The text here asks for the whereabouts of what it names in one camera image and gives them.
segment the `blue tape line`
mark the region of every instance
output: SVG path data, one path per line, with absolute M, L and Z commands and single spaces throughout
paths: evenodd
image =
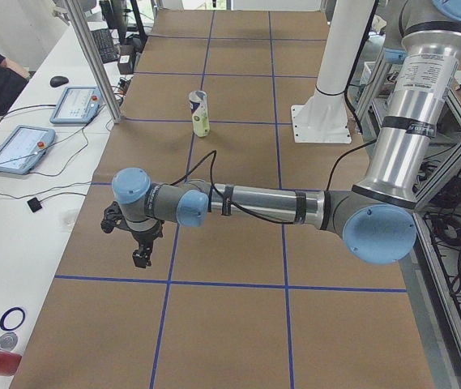
M 69 275 L 56 275 L 54 278 L 64 279 L 64 280 L 78 280 L 78 281 L 129 282 L 129 283 L 136 283 L 136 284 L 167 284 L 169 283 L 168 280 L 69 276 Z M 365 293 L 406 293 L 407 292 L 406 289 L 393 289 L 393 288 L 356 288 L 356 287 L 347 287 L 347 286 L 310 286 L 310 285 L 292 285 L 292 284 L 286 287 L 285 285 L 281 285 L 281 284 L 247 284 L 247 283 L 239 283 L 239 282 L 228 283 L 228 282 L 184 281 L 184 280 L 171 280 L 170 284 L 199 286 L 199 287 L 214 286 L 218 288 L 290 289 L 290 290 L 313 290 L 313 291 L 324 291 L 324 292 L 365 292 Z
M 176 258 L 176 248 L 178 244 L 178 236 L 180 234 L 180 226 L 177 225 L 174 234 L 173 252 L 171 254 L 171 263 L 169 264 L 169 274 L 167 276 L 167 287 L 165 288 L 164 305 L 162 306 L 162 315 L 160 317 L 160 328 L 158 330 L 158 337 L 156 339 L 155 359 L 152 363 L 151 381 L 149 382 L 149 389 L 155 387 L 156 371 L 158 370 L 158 360 L 160 357 L 160 347 L 162 336 L 164 334 L 165 315 L 167 314 L 167 305 L 169 303 L 169 291 L 171 289 L 171 280 L 173 278 L 174 259 Z
M 195 39 L 206 40 L 203 36 L 174 36 L 174 35 L 158 35 L 153 34 L 149 37 L 164 38 L 164 39 Z M 213 36 L 211 39 L 222 41 L 288 41 L 288 42 L 321 42 L 327 39 L 310 39 L 310 38 L 247 38 L 239 36 Z
M 126 118 L 128 122 L 150 122 L 150 123 L 190 123 L 190 120 L 182 119 L 139 119 L 139 118 Z M 274 122 L 240 122 L 238 120 L 211 120 L 211 123 L 223 123 L 223 124 L 246 124 L 248 126 L 255 125 L 268 125 L 274 126 L 291 126 L 291 123 L 274 123 Z
M 207 72 L 207 63 L 208 63 L 208 53 L 211 47 L 211 37 L 212 37 L 212 29 L 214 28 L 214 16 L 216 13 L 212 12 L 212 19 L 211 19 L 211 29 L 208 32 L 208 41 L 207 41 L 207 52 L 205 53 L 205 64 L 203 65 L 203 74 L 201 76 L 201 86 L 199 89 L 203 90 L 203 84 L 205 83 L 205 73 Z
M 282 189 L 282 169 L 280 165 L 280 140 L 279 140 L 279 126 L 277 125 L 277 93 L 275 86 L 275 56 L 273 54 L 273 32 L 271 30 L 271 12 L 268 11 L 268 27 L 270 29 L 270 55 L 271 55 L 271 82 L 273 93 L 273 113 L 275 119 L 275 145 L 277 151 L 277 175 L 279 178 L 279 188 Z M 292 346 L 292 318 L 291 308 L 289 304 L 289 276 L 288 276 L 288 254 L 286 251 L 286 236 L 284 226 L 280 226 L 282 237 L 282 257 L 284 267 L 284 300 L 286 303 L 286 336 L 288 339 L 288 366 L 289 366 L 289 386 L 295 389 L 295 372 L 293 367 L 293 346 Z
M 279 188 L 282 189 L 282 173 L 280 168 L 280 141 L 279 141 L 279 126 L 277 125 L 277 94 L 275 87 L 275 56 L 273 55 L 273 34 L 271 31 L 271 14 L 268 11 L 268 25 L 270 28 L 270 56 L 271 56 L 271 82 L 272 82 L 272 93 L 273 93 L 273 115 L 275 121 L 275 147 L 277 152 L 277 176 L 279 180 Z
M 284 261 L 284 290 L 286 300 L 286 329 L 288 332 L 288 363 L 289 363 L 289 383 L 291 389 L 295 389 L 295 367 L 293 362 L 293 342 L 292 342 L 292 311 L 289 302 L 289 276 L 288 276 L 288 252 L 286 249 L 286 226 L 281 226 L 282 231 L 282 255 Z
M 65 274 L 56 274 L 54 278 L 57 278 L 59 280 L 129 282 L 129 283 L 135 283 L 135 284 L 167 284 L 167 280 L 149 280 L 149 279 L 142 279 L 142 278 L 69 276 Z
M 183 73 L 174 71 L 136 71 L 136 75 L 203 75 L 203 73 Z M 271 75 L 237 75 L 237 74 L 225 74 L 225 73 L 204 73 L 212 77 L 271 77 Z M 316 75 L 276 75 L 276 78 L 282 79 L 317 79 Z

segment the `white pole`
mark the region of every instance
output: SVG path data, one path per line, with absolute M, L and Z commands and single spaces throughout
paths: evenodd
M 341 92 L 347 86 L 365 25 L 376 1 L 336 2 L 315 92 L 305 105 L 292 106 L 295 142 L 351 143 Z

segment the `person's arm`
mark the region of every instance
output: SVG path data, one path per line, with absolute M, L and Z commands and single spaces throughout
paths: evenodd
M 30 75 L 27 70 L 22 67 L 20 64 L 12 61 L 9 58 L 5 58 L 2 63 L 0 63 L 0 66 L 6 67 L 8 69 L 11 69 L 12 71 L 16 72 L 20 76 L 22 76 L 24 79 L 27 79 L 28 76 Z

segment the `small black box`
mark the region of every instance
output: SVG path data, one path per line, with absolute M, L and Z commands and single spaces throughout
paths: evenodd
M 118 71 L 121 75 L 132 75 L 134 69 L 134 46 L 121 45 L 118 58 Z

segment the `black band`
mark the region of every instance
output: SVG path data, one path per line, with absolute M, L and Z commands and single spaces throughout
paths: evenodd
M 405 30 L 405 36 L 413 34 L 414 32 L 433 31 L 433 30 L 452 31 L 452 32 L 461 33 L 461 23 L 436 21 L 436 22 L 426 22 L 426 23 L 414 24 L 413 26 Z
M 151 186 L 149 186 L 149 190 L 147 191 L 147 194 L 146 194 L 145 214 L 146 216 L 149 216 L 152 219 L 155 219 L 155 198 L 158 194 L 158 191 L 163 185 L 164 184 L 156 184 L 153 182 Z
M 207 212 L 212 212 L 212 193 L 214 192 L 214 189 L 216 187 L 212 186 L 211 184 L 211 189 L 208 191 L 208 207 L 207 207 Z
M 318 89 L 318 87 L 316 87 L 316 88 L 317 88 L 317 91 L 322 93 L 324 96 L 340 96 L 341 94 L 344 93 L 344 91 L 339 92 L 339 93 L 327 93 L 327 92 L 321 91 L 320 89 Z
M 19 322 L 19 324 L 17 326 L 14 326 L 12 328 L 7 328 L 5 327 L 5 319 L 7 318 L 7 316 L 9 314 L 11 314 L 12 312 L 16 312 L 16 311 L 19 311 L 21 312 L 22 314 L 22 317 L 21 317 L 21 321 Z M 21 325 L 24 323 L 25 321 L 25 318 L 27 317 L 27 314 L 25 313 L 25 311 L 23 310 L 23 308 L 20 308 L 18 306 L 15 306 L 13 308 L 10 308 L 7 312 L 5 312 L 3 315 L 2 315 L 2 318 L 0 318 L 0 328 L 4 331 L 14 331 L 14 330 L 17 330 L 18 328 L 21 327 Z
M 221 215 L 223 216 L 232 215 L 232 195 L 233 185 L 225 185 L 223 198 L 221 199 Z
M 412 201 L 398 199 L 396 197 L 391 197 L 387 194 L 382 194 L 382 193 L 374 192 L 373 190 L 362 188 L 361 186 L 353 185 L 352 191 L 354 193 L 358 193 L 359 195 L 369 197 L 370 199 L 379 200 L 387 204 L 395 205 L 397 207 L 406 208 L 406 209 L 414 209 L 416 207 L 416 203 Z
M 295 190 L 295 196 L 297 197 L 297 208 L 295 210 L 295 220 L 294 224 L 304 224 L 305 214 L 307 212 L 307 198 L 305 197 L 305 192 L 301 190 Z
M 398 27 L 399 27 L 399 34 L 401 35 L 402 38 L 405 35 L 405 30 L 403 28 L 403 13 L 405 12 L 405 8 L 407 7 L 407 4 L 409 1 L 410 0 L 407 0 L 404 3 L 403 8 L 401 8 L 401 13 L 399 13 Z
M 382 127 L 400 128 L 407 134 L 423 135 L 434 138 L 436 126 L 432 123 L 420 122 L 419 120 L 402 118 L 400 116 L 385 116 Z
M 322 218 L 321 231 L 327 230 L 329 219 L 331 218 L 331 195 L 328 190 L 324 190 L 324 216 Z

